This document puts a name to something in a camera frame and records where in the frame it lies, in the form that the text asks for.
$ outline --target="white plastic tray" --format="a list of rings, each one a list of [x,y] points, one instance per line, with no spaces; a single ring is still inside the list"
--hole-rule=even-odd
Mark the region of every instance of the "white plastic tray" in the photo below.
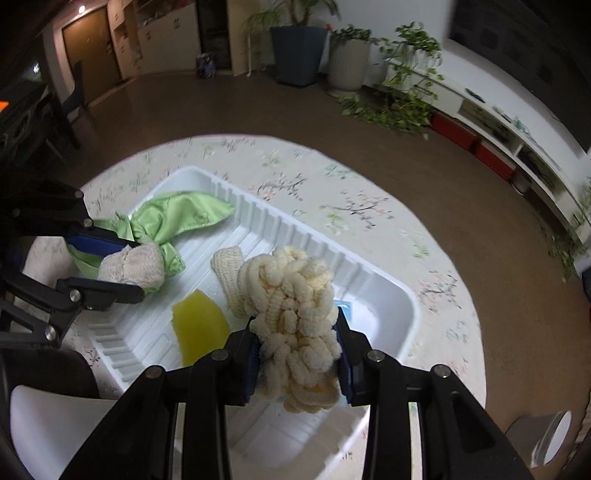
[[[149,365],[169,370],[181,367],[171,307],[194,289],[204,291],[222,308],[233,330],[243,328],[243,322],[227,308],[210,267],[215,251],[233,245],[240,246],[245,258],[269,253],[276,245],[295,245],[310,256],[324,258],[335,271],[336,298],[352,303],[351,328],[365,333],[374,348],[399,361],[406,359],[420,313],[406,285],[267,202],[197,167],[175,172],[139,205],[157,194],[182,190],[208,193],[235,205],[236,212],[218,225],[174,240],[187,268],[167,280],[159,292],[139,305],[117,305],[109,313],[89,316],[91,340],[123,389]],[[244,408],[228,408],[233,477],[322,478],[338,463],[367,420],[364,408],[348,406],[316,415],[290,414],[280,403],[260,401]]]

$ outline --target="white wall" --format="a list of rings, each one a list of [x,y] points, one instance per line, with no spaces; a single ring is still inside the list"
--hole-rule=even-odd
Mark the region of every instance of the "white wall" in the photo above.
[[[74,0],[67,4],[43,29],[43,47],[47,56],[47,64],[57,96],[62,102],[74,91],[74,79],[68,64],[61,29],[97,8],[104,7],[107,3],[108,0]],[[82,15],[79,15],[78,9],[81,5],[84,5],[86,9]]]
[[[313,23],[330,23],[335,28],[352,23],[359,28],[371,28],[375,37],[393,38],[399,25],[422,22],[429,34],[443,44],[443,63],[439,70],[444,76],[480,94],[511,117],[518,116],[577,188],[591,176],[591,155],[583,151],[559,121],[553,119],[543,103],[488,60],[446,40],[454,0],[339,0],[339,7],[340,22],[319,8]],[[374,84],[384,75],[377,48],[372,52],[372,64],[367,85]]]

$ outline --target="brown floor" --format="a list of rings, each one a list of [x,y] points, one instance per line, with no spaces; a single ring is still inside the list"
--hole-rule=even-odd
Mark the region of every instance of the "brown floor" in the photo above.
[[[573,411],[565,447],[538,479],[557,475],[591,385],[589,303],[561,282],[533,208],[473,155],[431,132],[397,134],[340,114],[320,86],[295,89],[264,76],[143,77],[76,122],[85,147],[60,177],[77,186],[139,150],[176,138],[264,134],[315,148],[404,202],[449,254],[478,311],[486,409],[507,429],[519,416]]]

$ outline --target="white knitted cloth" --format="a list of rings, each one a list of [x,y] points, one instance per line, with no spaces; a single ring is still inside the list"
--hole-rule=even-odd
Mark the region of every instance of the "white knitted cloth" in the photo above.
[[[261,341],[257,394],[271,401],[287,396],[283,405],[294,413],[333,407],[340,397],[335,361],[341,354],[332,329],[338,316],[333,272],[302,250],[277,247],[244,263],[236,281],[229,272],[235,271],[237,248],[216,252],[215,271],[228,303],[243,299],[244,311],[255,316],[250,329]]]
[[[158,244],[125,247],[108,255],[100,263],[98,280],[139,285],[144,290],[158,289],[165,279],[164,258]]]

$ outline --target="yellow sponge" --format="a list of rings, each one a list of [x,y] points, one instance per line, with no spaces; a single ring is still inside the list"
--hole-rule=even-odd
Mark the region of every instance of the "yellow sponge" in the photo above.
[[[228,321],[220,307],[201,290],[195,290],[173,305],[173,328],[184,367],[223,348],[230,335]]]

